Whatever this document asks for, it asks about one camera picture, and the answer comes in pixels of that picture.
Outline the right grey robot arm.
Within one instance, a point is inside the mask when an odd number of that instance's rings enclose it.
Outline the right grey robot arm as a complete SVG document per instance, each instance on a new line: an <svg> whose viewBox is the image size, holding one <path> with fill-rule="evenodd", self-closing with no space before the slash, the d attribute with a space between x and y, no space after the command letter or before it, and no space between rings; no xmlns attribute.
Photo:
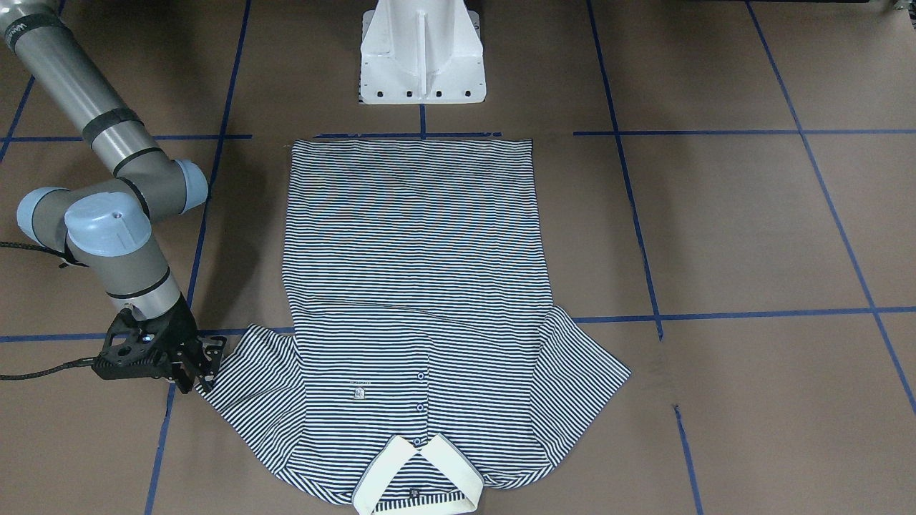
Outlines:
<svg viewBox="0 0 916 515"><path fill-rule="evenodd" d="M101 379L166 379L182 393L209 391L226 339L200 333L153 232L203 205L206 176L192 161L170 159L79 45L59 2L4 1L2 38L111 174L75 190L32 190L17 206L30 247L94 271L117 310L97 355L50 373L89 366Z"/></svg>

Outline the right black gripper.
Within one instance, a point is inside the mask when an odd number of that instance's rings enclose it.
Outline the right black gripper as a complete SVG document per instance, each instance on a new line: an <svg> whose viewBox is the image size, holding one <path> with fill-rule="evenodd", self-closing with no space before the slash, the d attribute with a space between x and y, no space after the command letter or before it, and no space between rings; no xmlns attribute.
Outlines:
<svg viewBox="0 0 916 515"><path fill-rule="evenodd" d="M182 394L198 382L208 393L215 387L226 345L225 336L199 337L190 307L173 306L158 317L140 320L125 306L112 320L92 370L102 379L170 379Z"/></svg>

